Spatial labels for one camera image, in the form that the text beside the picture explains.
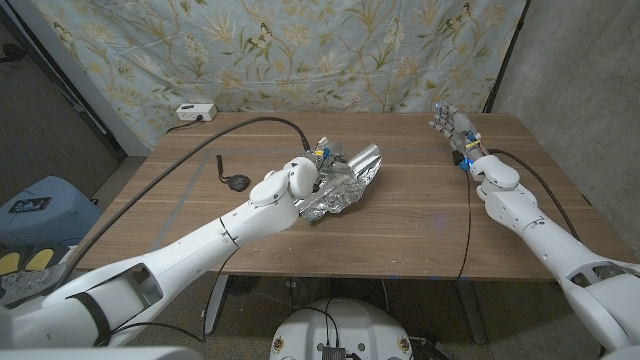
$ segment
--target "gray wall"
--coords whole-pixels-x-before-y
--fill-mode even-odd
[[[533,0],[492,112],[517,115],[640,257],[640,3]]]
[[[44,17],[36,9],[31,1],[9,0],[16,11],[20,14],[24,22],[31,28],[33,33],[44,45],[51,57],[58,63],[73,85],[82,94],[85,100],[100,116],[100,119],[111,130],[122,149],[129,156],[148,156],[150,151],[138,139],[125,122],[116,114],[115,110],[104,98],[96,85],[89,79],[84,70],[73,59],[69,51],[58,39],[55,31]],[[7,4],[0,2],[8,14],[12,14]]]

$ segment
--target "power strip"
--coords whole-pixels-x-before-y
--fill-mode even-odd
[[[193,121],[198,115],[202,115],[203,121],[211,121],[218,113],[213,104],[182,104],[176,110],[178,118],[182,121]]]

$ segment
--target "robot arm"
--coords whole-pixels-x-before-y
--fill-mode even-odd
[[[152,321],[187,285],[239,247],[293,225],[299,216],[294,202],[311,195],[317,177],[312,161],[295,158],[267,174],[249,201],[174,243],[91,271],[50,294],[35,311],[0,311],[2,337],[12,334],[0,345],[20,349],[125,344],[143,327],[113,336],[112,330]]]
[[[440,131],[463,157],[487,214],[521,237],[562,287],[583,324],[609,351],[640,344],[640,265],[593,253],[545,215],[518,172],[480,143],[480,134],[451,105],[436,106]]]

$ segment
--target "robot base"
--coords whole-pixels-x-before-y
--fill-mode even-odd
[[[327,300],[308,307],[325,311]],[[407,332],[389,314],[363,301],[336,298],[327,311],[338,327],[339,346],[331,319],[320,311],[301,308],[276,331],[271,360],[389,359],[411,357]],[[329,344],[327,347],[327,324]]]

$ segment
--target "curtain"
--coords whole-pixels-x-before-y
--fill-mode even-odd
[[[480,112],[525,0],[32,0],[150,149],[219,111]]]

